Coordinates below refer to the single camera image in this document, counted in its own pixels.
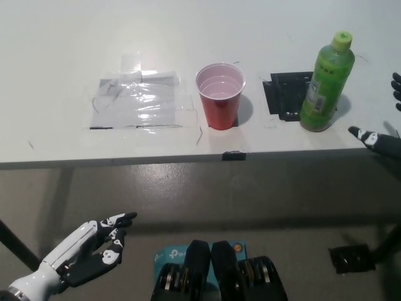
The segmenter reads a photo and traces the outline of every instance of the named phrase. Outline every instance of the white robotic hand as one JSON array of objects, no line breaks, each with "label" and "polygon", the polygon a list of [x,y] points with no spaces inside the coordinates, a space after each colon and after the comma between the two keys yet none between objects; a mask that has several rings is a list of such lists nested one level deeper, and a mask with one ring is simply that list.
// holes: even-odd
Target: white robotic hand
[{"label": "white robotic hand", "polygon": [[[64,263],[59,267],[58,273],[63,279],[64,286],[77,287],[89,282],[115,268],[122,262],[124,248],[124,236],[122,230],[132,224],[136,213],[119,214],[90,225],[97,229],[96,235],[86,240],[80,246],[80,253],[75,262]],[[112,241],[110,246],[103,251],[92,254],[97,248],[107,241]]]},{"label": "white robotic hand", "polygon": [[[109,272],[122,262],[126,228],[136,213],[112,216],[82,224],[41,262],[38,270],[14,281],[0,299],[47,301],[68,287],[77,287]],[[111,241],[103,252],[92,254]]]}]

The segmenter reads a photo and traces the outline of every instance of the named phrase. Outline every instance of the plastic bottle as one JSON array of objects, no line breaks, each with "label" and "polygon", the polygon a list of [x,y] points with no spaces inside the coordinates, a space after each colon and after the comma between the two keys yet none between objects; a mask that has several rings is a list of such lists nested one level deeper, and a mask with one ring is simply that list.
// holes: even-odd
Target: plastic bottle
[{"label": "plastic bottle", "polygon": [[330,126],[330,119],[355,62],[351,42],[352,35],[340,31],[334,35],[330,45],[319,51],[300,113],[300,123],[305,129],[321,132]]}]

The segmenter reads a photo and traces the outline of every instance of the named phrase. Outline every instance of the table leg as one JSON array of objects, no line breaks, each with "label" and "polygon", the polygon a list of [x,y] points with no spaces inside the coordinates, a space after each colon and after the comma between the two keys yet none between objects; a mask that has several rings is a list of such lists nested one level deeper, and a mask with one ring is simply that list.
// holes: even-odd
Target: table leg
[{"label": "table leg", "polygon": [[401,224],[397,224],[384,241],[372,252],[373,259],[376,263],[385,260],[388,256],[393,255],[401,245]]},{"label": "table leg", "polygon": [[0,242],[28,268],[36,271],[41,260],[0,219]]}]

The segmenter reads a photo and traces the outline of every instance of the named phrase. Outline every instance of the robotic hand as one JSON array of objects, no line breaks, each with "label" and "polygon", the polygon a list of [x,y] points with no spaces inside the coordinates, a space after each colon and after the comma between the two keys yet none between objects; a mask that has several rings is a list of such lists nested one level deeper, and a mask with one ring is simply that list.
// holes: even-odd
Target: robotic hand
[{"label": "robotic hand", "polygon": [[[0,291],[2,301],[47,301],[68,287],[78,287],[109,272],[122,262],[126,228],[136,213],[112,216],[82,224],[41,262],[38,270],[17,279],[8,291]],[[103,252],[92,254],[111,241]]]},{"label": "robotic hand", "polygon": [[[393,95],[395,99],[401,101],[401,76],[398,73],[393,73],[391,86],[395,90]],[[401,111],[401,103],[397,102],[395,107]],[[358,140],[362,141],[365,146],[383,156],[401,159],[401,139],[376,132],[369,132],[359,127],[350,127],[348,131],[353,134]]]}]

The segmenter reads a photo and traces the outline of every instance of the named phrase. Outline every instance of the cup rim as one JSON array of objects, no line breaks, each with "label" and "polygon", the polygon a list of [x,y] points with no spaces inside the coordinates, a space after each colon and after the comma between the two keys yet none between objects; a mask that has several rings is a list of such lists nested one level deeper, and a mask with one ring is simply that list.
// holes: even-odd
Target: cup rim
[{"label": "cup rim", "polygon": [[[198,84],[197,84],[199,74],[200,74],[201,72],[203,72],[204,70],[206,70],[206,69],[208,69],[208,68],[210,68],[210,67],[216,66],[216,65],[226,65],[226,66],[230,66],[230,67],[232,67],[233,69],[237,70],[237,71],[239,72],[239,74],[241,74],[241,76],[242,76],[242,87],[241,87],[241,89],[240,89],[237,93],[235,93],[233,96],[224,97],[224,98],[210,97],[210,96],[204,95],[204,94],[199,90],[199,87],[198,87]],[[210,99],[210,100],[227,100],[227,99],[230,99],[230,98],[232,98],[232,97],[235,97],[235,96],[241,94],[241,92],[244,90],[245,84],[246,84],[246,81],[245,81],[244,73],[243,73],[238,67],[234,66],[233,64],[229,64],[229,63],[213,63],[213,64],[210,64],[210,65],[207,65],[207,66],[203,67],[202,69],[200,69],[200,70],[196,73],[196,77],[195,77],[195,85],[196,85],[196,89],[198,90],[199,94],[201,94],[203,97],[208,98],[208,99]]]}]

